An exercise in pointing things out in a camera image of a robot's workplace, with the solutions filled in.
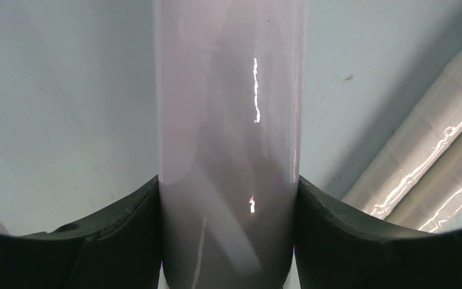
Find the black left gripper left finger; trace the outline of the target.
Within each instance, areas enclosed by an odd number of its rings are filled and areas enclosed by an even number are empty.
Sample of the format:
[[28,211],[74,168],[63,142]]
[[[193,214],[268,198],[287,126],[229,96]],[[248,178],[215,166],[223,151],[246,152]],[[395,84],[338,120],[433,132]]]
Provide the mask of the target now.
[[53,232],[0,234],[0,288],[156,288],[159,182]]

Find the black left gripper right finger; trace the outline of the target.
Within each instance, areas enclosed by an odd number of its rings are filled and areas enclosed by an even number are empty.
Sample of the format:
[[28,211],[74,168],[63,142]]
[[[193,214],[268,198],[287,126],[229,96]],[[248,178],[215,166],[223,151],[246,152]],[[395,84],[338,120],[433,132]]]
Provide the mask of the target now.
[[394,225],[300,178],[295,259],[302,288],[462,288],[462,229]]

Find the white shuttlecock tube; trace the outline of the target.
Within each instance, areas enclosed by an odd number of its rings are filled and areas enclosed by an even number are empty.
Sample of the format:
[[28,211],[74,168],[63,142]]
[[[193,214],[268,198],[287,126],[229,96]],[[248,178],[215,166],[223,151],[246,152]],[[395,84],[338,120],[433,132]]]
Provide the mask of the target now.
[[168,288],[282,288],[294,251],[306,1],[155,1]]

